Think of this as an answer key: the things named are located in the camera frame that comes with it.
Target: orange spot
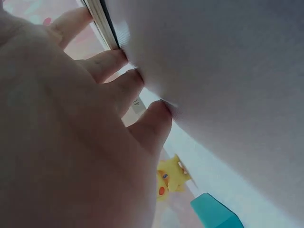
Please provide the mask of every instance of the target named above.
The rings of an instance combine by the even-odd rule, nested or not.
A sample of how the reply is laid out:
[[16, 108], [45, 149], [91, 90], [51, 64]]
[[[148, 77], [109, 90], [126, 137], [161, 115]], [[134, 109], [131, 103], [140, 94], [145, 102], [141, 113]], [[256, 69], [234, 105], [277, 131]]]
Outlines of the orange spot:
[[160, 189], [158, 190], [158, 194], [161, 196], [165, 193], [165, 188], [164, 187], [160, 187]]

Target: skin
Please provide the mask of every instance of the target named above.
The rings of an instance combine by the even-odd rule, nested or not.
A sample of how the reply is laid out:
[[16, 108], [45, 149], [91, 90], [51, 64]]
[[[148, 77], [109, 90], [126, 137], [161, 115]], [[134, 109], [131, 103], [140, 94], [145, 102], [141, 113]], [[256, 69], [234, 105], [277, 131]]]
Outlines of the skin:
[[84, 8], [48, 27], [0, 5], [0, 226], [149, 228], [155, 171], [171, 129], [161, 101], [133, 125], [121, 117], [144, 84], [120, 50], [74, 61], [63, 52], [92, 18]]

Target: finger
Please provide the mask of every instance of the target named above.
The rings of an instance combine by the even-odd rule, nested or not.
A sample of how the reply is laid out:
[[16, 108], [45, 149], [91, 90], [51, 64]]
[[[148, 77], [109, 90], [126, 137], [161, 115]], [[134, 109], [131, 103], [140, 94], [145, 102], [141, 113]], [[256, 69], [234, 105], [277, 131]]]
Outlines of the finger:
[[121, 50], [104, 51], [86, 60], [78, 60], [97, 83], [104, 82], [108, 77], [128, 63]]
[[118, 114], [123, 117], [133, 100], [143, 89], [143, 80], [137, 70], [128, 70], [112, 82], [103, 84], [107, 93], [113, 98]]
[[86, 7], [80, 7], [62, 14], [47, 26], [51, 33], [61, 37], [58, 45], [66, 48], [69, 42], [93, 20]]
[[171, 126], [172, 117], [169, 109], [164, 102], [157, 101], [153, 102], [128, 130], [143, 148], [158, 158]]

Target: book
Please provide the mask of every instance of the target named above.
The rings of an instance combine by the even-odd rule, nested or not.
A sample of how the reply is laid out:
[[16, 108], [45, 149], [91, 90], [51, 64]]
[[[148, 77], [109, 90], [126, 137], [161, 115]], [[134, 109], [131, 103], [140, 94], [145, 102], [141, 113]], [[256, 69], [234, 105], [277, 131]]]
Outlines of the book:
[[84, 1], [138, 68], [143, 103], [167, 102], [164, 148], [197, 185], [248, 228], [301, 227], [303, 1]]
[[118, 49], [119, 46], [115, 37], [115, 31], [106, 9], [105, 2], [100, 0], [81, 0], [81, 2], [90, 11], [94, 19], [95, 28], [98, 32], [97, 36], [100, 38], [99, 41], [105, 50]]

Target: plush toy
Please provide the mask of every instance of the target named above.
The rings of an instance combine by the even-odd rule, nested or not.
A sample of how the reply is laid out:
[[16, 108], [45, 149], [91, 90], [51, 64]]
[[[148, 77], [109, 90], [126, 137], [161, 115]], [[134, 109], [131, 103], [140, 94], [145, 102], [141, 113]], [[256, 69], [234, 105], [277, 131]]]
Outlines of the plush toy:
[[177, 155], [168, 160], [160, 160], [156, 170], [156, 199], [164, 201], [169, 192], [184, 191], [184, 183], [191, 177], [180, 165]]

